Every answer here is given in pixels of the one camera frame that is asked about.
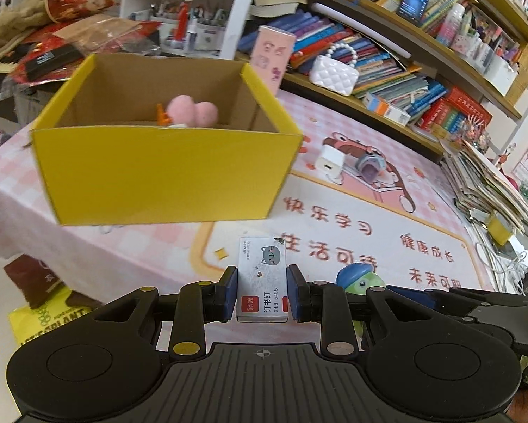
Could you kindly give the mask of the green frog toy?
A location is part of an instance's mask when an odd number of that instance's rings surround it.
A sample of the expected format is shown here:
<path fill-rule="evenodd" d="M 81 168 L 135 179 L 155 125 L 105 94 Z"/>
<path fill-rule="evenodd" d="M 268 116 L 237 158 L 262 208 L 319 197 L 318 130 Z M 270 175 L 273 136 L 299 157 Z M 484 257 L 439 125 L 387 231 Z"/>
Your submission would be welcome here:
<path fill-rule="evenodd" d="M 371 264 L 349 264 L 336 275 L 335 284 L 346 292 L 365 295 L 370 287 L 385 287 L 384 280 L 375 273 Z"/>

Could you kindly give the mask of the staples box with cat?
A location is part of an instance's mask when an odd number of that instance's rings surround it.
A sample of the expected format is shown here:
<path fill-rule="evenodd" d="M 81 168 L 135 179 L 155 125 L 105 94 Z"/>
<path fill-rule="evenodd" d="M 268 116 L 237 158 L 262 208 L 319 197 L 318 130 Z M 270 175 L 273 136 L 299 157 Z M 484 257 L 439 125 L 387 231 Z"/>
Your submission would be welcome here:
<path fill-rule="evenodd" d="M 243 237 L 239 241 L 236 317 L 246 323 L 289 319 L 287 261 L 283 239 Z"/>

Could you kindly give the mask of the white charger cube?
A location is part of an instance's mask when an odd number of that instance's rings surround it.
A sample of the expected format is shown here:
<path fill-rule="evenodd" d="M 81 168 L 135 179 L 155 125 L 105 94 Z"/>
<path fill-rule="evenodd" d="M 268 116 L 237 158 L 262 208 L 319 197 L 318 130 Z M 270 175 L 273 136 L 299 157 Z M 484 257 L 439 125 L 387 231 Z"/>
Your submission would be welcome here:
<path fill-rule="evenodd" d="M 332 144 L 323 143 L 315 159 L 315 169 L 331 182 L 342 184 L 345 158 L 346 155 Z"/>

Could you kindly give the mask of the grey purple toy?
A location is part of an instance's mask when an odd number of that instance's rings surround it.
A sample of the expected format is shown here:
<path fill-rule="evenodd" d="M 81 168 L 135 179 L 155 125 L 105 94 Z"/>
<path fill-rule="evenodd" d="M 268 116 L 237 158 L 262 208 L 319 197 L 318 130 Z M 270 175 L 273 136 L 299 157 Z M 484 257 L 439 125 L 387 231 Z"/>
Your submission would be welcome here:
<path fill-rule="evenodd" d="M 374 182 L 386 169 L 386 159 L 378 150 L 366 151 L 355 163 L 355 170 L 365 182 Z"/>

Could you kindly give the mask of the small pink plush toy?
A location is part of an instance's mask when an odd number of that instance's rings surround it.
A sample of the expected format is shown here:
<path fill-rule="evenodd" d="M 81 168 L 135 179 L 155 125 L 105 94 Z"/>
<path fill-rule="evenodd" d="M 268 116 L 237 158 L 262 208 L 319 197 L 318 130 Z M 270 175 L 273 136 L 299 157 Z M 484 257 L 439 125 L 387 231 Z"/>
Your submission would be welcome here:
<path fill-rule="evenodd" d="M 195 102 L 191 96 L 181 94 L 169 104 L 157 104 L 159 126 L 186 126 L 188 128 L 211 128 L 219 120 L 218 108 L 211 102 Z"/>

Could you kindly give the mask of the yellow tape roll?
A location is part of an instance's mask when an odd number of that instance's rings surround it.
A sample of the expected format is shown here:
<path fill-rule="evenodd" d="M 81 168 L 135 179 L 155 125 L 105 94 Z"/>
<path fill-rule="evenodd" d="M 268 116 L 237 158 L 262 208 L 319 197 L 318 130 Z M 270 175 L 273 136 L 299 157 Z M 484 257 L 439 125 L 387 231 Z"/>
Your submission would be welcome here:
<path fill-rule="evenodd" d="M 513 224 L 499 212 L 488 216 L 486 228 L 493 241 L 500 246 L 505 245 L 515 233 Z"/>

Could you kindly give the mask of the pink printed desk mat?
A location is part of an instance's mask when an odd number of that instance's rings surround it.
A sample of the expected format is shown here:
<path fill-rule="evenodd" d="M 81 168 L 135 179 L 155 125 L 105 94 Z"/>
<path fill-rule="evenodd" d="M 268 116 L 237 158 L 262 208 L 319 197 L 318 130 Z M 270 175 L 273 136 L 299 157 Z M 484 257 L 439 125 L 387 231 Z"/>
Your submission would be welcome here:
<path fill-rule="evenodd" d="M 60 91 L 0 148 L 0 256 L 44 262 L 103 303 L 216 281 L 242 237 L 282 238 L 309 281 L 352 263 L 415 289 L 491 286 L 436 163 L 351 117 L 243 90 L 212 129 L 73 124 Z"/>

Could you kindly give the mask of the red dictionary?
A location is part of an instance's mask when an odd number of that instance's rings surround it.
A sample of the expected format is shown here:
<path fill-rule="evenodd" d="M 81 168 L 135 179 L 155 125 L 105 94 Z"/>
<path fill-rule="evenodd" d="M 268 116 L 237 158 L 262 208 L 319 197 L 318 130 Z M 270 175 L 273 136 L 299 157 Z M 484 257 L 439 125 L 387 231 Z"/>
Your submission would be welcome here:
<path fill-rule="evenodd" d="M 484 126 L 488 126 L 492 120 L 491 113 L 481 104 L 475 101 L 469 94 L 456 86 L 451 87 L 445 95 L 446 101 L 467 117 L 477 117 Z"/>

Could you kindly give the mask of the orange blue medicine box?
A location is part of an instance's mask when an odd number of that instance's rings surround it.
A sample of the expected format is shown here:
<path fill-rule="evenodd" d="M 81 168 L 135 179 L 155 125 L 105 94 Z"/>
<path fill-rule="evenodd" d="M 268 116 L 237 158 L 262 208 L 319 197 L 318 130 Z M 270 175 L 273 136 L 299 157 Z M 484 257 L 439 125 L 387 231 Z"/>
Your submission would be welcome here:
<path fill-rule="evenodd" d="M 362 104 L 368 111 L 392 120 L 401 126 L 406 126 L 409 122 L 410 116 L 408 113 L 374 94 L 367 93 L 362 98 Z"/>

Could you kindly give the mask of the white quilted pearl purse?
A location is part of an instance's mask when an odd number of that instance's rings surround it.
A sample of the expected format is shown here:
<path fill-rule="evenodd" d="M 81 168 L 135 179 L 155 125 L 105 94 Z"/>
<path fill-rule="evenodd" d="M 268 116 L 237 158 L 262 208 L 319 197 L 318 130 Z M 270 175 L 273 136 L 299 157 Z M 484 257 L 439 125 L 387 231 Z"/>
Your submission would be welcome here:
<path fill-rule="evenodd" d="M 344 63 L 333 58 L 334 53 L 338 50 L 348 50 L 351 54 L 351 61 Z M 349 97 L 359 78 L 359 71 L 355 67 L 356 62 L 358 62 L 356 50 L 348 43 L 337 42 L 328 48 L 325 55 L 319 55 L 315 58 L 309 72 L 309 80 L 315 86 L 340 94 L 343 97 Z"/>

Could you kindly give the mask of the white rolled paper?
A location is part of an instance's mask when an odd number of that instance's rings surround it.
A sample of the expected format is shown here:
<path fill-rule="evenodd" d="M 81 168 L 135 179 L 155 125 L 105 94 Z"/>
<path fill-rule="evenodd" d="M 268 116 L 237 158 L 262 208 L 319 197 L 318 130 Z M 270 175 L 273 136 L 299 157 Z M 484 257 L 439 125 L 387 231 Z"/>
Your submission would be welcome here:
<path fill-rule="evenodd" d="M 412 57 L 409 51 L 406 51 L 394 41 L 390 40 L 381 33 L 376 32 L 370 27 L 356 21 L 352 17 L 346 16 L 342 12 L 338 12 L 322 3 L 312 3 L 310 8 L 312 11 L 322 14 L 322 16 L 327 16 L 328 18 L 334 19 L 335 21 L 349 28 L 352 28 L 358 32 L 362 32 L 364 35 L 371 37 L 371 39 L 374 39 L 376 42 L 382 44 L 385 48 L 393 51 L 395 54 L 405 59 L 410 59 Z"/>

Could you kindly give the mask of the black long box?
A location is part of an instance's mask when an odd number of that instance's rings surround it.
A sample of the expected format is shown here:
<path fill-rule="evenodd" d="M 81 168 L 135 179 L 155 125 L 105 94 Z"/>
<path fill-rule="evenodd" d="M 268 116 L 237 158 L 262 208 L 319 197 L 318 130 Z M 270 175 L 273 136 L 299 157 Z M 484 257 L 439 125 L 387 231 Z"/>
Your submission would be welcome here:
<path fill-rule="evenodd" d="M 72 44 L 67 44 L 52 51 L 29 60 L 25 64 L 27 79 L 32 82 L 42 78 L 46 74 L 71 64 L 77 60 L 83 59 L 82 52 Z"/>

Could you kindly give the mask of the clear plastic bag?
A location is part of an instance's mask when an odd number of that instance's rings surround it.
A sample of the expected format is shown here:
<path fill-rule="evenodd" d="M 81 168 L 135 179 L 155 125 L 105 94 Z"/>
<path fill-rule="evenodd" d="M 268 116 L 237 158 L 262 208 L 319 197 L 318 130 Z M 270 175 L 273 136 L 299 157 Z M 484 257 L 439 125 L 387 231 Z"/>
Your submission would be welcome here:
<path fill-rule="evenodd" d="M 54 36 L 72 45 L 83 55 L 129 53 L 156 55 L 160 23 L 95 14 L 71 23 Z"/>

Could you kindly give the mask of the white cubby shelf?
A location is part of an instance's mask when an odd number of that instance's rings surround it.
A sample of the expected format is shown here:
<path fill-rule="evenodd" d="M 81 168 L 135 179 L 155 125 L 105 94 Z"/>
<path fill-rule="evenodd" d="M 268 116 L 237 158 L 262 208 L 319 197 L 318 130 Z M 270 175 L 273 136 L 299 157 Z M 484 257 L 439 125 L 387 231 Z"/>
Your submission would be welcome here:
<path fill-rule="evenodd" d="M 232 59 L 252 0 L 112 0 L 105 12 L 158 24 L 165 55 Z"/>

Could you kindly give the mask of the brown blanket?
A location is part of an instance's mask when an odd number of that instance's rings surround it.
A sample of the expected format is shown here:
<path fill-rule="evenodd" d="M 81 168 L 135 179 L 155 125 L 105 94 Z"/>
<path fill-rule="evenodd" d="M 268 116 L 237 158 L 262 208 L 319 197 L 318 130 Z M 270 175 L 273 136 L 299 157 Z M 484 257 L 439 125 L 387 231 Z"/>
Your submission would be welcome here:
<path fill-rule="evenodd" d="M 0 7 L 0 62 L 27 36 L 51 22 L 46 0 L 22 0 Z"/>

